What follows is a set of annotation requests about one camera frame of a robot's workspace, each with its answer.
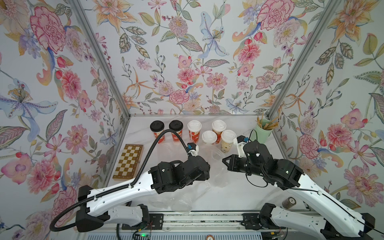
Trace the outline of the wooden stir sticks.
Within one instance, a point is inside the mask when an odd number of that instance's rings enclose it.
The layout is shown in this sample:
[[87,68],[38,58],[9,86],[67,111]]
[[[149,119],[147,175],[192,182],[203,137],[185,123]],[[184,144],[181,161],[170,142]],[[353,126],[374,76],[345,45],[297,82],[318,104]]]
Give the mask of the wooden stir sticks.
[[279,117],[274,118],[273,120],[269,120],[262,115],[261,117],[257,117],[257,126],[262,130],[271,131],[275,129],[279,124]]

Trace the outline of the wooden chessboard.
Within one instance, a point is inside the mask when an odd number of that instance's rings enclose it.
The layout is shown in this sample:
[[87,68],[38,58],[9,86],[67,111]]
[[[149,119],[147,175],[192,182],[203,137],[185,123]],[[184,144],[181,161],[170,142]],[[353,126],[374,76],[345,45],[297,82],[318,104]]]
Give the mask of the wooden chessboard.
[[126,144],[114,170],[113,179],[118,181],[131,180],[136,177],[140,166],[143,145]]

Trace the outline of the white lid red back cup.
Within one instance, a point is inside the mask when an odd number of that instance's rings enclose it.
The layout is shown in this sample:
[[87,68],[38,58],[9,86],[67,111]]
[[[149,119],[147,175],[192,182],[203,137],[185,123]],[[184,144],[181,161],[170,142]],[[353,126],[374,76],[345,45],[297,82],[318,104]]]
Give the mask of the white lid red back cup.
[[218,144],[221,141],[222,133],[227,128],[227,124],[222,120],[215,120],[212,123],[212,131],[217,135],[216,144]]

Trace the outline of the clear plastic bag pile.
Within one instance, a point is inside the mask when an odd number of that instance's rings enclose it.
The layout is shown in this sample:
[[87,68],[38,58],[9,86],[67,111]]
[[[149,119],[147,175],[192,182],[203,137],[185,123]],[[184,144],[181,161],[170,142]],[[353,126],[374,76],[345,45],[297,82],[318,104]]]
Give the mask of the clear plastic bag pile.
[[189,214],[207,210],[213,195],[219,188],[210,182],[198,182],[172,193],[163,193],[143,198],[142,202],[154,211],[171,211]]

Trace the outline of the black lid red cup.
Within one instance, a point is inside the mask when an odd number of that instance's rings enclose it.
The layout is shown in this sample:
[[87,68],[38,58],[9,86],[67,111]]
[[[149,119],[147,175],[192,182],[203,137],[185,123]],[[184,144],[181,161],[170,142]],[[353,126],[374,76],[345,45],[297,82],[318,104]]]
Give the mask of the black lid red cup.
[[[178,136],[180,136],[180,137],[182,137],[182,135],[183,135],[183,128],[184,128],[184,125],[179,120],[173,120],[169,124],[169,129],[175,131],[178,134]],[[174,142],[180,141],[180,139],[175,134],[172,134],[172,138],[173,138]]]
[[165,124],[162,121],[156,120],[150,124],[150,129],[155,138],[157,138],[165,129]]

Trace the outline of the clear plastic carrier bag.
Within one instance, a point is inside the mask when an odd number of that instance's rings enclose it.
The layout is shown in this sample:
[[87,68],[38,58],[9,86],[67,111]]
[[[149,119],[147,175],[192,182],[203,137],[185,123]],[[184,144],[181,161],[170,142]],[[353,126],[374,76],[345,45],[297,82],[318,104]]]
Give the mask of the clear plastic carrier bag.
[[204,195],[208,192],[222,192],[230,184],[230,172],[228,167],[222,162],[226,157],[225,154],[214,145],[203,144],[196,146],[195,150],[191,149],[193,156],[199,155],[210,166],[210,178],[205,182],[197,184],[196,193]]

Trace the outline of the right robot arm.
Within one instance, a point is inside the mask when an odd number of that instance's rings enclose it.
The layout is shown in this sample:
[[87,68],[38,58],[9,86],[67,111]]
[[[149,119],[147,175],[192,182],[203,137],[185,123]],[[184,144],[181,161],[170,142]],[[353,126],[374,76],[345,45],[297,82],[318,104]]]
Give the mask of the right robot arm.
[[260,229],[293,229],[321,240],[369,240],[375,218],[345,206],[319,187],[304,171],[285,159],[274,159],[258,141],[237,143],[238,154],[222,160],[228,171],[259,176],[271,186],[294,195],[318,216],[291,212],[266,203],[250,223]]

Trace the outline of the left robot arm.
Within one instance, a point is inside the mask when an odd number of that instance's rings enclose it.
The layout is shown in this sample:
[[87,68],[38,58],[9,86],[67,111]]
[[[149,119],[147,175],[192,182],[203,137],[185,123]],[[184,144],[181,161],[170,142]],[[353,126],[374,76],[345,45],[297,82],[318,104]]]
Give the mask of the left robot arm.
[[200,156],[190,156],[187,161],[160,162],[139,177],[111,187],[93,189],[86,185],[78,192],[80,209],[76,213],[75,225],[80,233],[90,232],[105,224],[137,226],[149,220],[148,208],[144,205],[128,207],[134,199],[175,192],[193,184],[207,181],[211,166]]

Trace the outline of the white lid red cup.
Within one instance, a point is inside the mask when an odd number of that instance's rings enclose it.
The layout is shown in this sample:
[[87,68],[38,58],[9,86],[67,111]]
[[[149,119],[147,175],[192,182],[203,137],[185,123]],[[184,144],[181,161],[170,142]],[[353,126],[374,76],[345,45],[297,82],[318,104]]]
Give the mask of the white lid red cup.
[[188,123],[189,137],[193,143],[197,143],[200,138],[202,123],[197,120],[192,120]]
[[221,141],[222,133],[227,128],[227,124],[222,120],[215,120],[212,123],[212,131],[217,135],[216,144],[218,144]]

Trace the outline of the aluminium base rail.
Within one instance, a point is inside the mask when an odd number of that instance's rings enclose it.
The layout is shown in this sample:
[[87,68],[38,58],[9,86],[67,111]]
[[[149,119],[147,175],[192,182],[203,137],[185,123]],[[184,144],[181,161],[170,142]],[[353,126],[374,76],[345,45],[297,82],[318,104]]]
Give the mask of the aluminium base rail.
[[323,229],[325,218],[310,213],[291,212],[282,208],[253,212],[148,212],[146,210],[124,212],[113,210],[97,221],[76,221],[80,233],[111,229],[119,225],[124,230],[148,227],[152,230],[279,230],[291,228],[303,233]]

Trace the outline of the white lid floral cup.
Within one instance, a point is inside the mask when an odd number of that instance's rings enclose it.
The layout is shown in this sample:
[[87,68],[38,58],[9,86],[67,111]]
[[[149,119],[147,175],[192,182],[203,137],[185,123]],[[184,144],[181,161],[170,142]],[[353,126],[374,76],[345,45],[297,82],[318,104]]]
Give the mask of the white lid floral cup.
[[217,141],[217,134],[213,131],[204,131],[202,134],[204,144],[213,145]]

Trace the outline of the white lid beige cup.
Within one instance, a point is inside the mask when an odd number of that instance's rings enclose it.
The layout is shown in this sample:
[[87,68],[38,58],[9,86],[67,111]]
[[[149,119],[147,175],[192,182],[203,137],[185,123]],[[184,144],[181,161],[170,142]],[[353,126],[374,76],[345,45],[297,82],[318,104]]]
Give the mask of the white lid beige cup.
[[237,135],[232,130],[225,130],[221,135],[221,151],[223,153],[228,153],[231,150],[231,147],[234,144],[234,140],[237,138]]

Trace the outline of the green cup holder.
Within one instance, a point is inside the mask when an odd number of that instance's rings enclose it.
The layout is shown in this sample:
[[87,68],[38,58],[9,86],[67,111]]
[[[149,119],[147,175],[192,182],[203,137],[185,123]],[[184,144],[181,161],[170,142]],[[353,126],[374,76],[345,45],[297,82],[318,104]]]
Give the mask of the green cup holder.
[[272,131],[266,131],[262,130],[259,128],[257,125],[253,129],[250,140],[253,141],[258,141],[260,144],[265,144],[271,135]]

